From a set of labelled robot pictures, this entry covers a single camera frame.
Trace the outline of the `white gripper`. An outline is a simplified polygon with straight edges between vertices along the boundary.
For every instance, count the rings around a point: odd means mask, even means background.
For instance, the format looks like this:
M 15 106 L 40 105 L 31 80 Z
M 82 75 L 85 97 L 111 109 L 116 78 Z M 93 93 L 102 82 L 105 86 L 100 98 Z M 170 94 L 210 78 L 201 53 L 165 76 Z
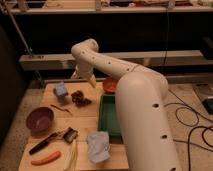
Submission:
M 73 77 L 88 79 L 88 83 L 93 88 L 96 87 L 96 79 L 94 78 L 93 67 L 86 62 L 82 61 L 77 62 L 75 72 L 73 73 Z

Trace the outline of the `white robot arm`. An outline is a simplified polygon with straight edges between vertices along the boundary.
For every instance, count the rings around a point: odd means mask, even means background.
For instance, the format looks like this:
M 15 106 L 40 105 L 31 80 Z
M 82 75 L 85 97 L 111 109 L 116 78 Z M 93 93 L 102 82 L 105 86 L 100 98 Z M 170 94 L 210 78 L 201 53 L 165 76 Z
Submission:
M 118 81 L 116 112 L 131 171 L 182 171 L 163 100 L 168 81 L 143 65 L 101 54 L 87 39 L 74 45 L 76 77 L 95 83 L 94 69 Z

